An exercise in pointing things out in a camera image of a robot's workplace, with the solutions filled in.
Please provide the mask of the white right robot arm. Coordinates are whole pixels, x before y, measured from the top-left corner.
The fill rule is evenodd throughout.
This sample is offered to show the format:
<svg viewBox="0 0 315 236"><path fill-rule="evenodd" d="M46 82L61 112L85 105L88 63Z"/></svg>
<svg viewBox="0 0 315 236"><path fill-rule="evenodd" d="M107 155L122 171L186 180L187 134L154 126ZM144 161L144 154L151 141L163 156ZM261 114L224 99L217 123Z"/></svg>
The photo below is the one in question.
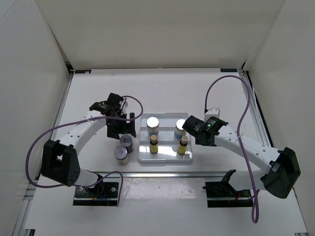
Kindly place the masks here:
<svg viewBox="0 0 315 236"><path fill-rule="evenodd" d="M240 156L242 142L249 162L255 164L262 171L258 179L263 189L273 196L285 199L301 175L295 151L285 147L279 150L268 147L246 136L240 136L227 122L210 117L202 121L190 116L183 124L183 129L195 137L197 145L207 147L222 147Z"/></svg>

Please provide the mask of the yellow cork-top bottle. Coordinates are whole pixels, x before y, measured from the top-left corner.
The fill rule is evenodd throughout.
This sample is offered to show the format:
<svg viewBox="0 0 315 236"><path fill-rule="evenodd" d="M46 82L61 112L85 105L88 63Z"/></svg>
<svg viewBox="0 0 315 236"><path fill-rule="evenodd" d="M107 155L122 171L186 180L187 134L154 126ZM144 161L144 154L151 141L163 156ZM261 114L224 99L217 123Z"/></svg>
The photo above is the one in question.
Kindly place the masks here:
<svg viewBox="0 0 315 236"><path fill-rule="evenodd" d="M150 152L157 153L158 152L158 137L157 135L152 135L150 137Z"/></svg>
<svg viewBox="0 0 315 236"><path fill-rule="evenodd" d="M180 155L184 155L186 153L187 145L188 145L188 136L184 135L181 137L179 142L179 146L177 149L177 153Z"/></svg>

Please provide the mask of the silver-lid shaker bottle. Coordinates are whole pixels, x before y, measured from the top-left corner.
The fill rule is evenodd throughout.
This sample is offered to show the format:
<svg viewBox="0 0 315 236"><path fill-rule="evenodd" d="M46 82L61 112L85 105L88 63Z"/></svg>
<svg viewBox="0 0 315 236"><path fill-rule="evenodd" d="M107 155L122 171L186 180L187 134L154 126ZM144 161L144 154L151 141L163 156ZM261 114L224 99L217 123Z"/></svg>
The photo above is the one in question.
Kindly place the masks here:
<svg viewBox="0 0 315 236"><path fill-rule="evenodd" d="M175 124L175 130L174 130L174 140L181 140L181 138L183 136L186 135L186 130L183 128L183 125L185 123L185 119L179 119L176 121L176 124Z"/></svg>
<svg viewBox="0 0 315 236"><path fill-rule="evenodd" d="M159 134L159 119L156 117L149 117L146 121L148 138L152 135L158 136Z"/></svg>

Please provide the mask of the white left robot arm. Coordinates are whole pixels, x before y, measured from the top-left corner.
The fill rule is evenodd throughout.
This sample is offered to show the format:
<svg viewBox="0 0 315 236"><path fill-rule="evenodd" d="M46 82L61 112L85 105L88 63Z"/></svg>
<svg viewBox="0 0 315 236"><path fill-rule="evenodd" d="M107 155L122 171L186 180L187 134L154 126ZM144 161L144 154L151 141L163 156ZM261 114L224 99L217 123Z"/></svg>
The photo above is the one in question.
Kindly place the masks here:
<svg viewBox="0 0 315 236"><path fill-rule="evenodd" d="M136 136L134 113L127 114L128 96L109 94L107 100L95 102L83 120L73 123L73 128L63 137L48 140L43 147L41 175L60 184L83 187L93 197L103 192L101 176L82 169L78 156L89 140L102 128L107 137L119 139L121 135Z"/></svg>

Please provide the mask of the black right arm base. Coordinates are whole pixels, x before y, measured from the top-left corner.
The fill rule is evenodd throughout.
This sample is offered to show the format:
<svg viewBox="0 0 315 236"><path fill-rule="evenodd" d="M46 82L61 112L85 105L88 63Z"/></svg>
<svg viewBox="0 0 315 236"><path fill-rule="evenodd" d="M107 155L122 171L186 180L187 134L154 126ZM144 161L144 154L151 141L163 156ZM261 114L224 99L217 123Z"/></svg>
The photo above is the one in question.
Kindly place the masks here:
<svg viewBox="0 0 315 236"><path fill-rule="evenodd" d="M205 182L208 208L252 207L253 196L248 189L237 191L229 183Z"/></svg>

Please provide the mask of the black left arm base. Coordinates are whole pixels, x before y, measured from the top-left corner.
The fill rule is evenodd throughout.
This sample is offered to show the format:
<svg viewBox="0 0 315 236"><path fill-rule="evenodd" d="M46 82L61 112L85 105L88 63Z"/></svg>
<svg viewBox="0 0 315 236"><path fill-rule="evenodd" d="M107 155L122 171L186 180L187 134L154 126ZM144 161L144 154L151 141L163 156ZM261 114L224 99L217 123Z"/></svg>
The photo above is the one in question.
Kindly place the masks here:
<svg viewBox="0 0 315 236"><path fill-rule="evenodd" d="M74 206L100 206L114 207L118 204L118 195L120 190L119 182L103 182L102 188L98 192L92 191L90 188L75 188L73 196Z"/></svg>

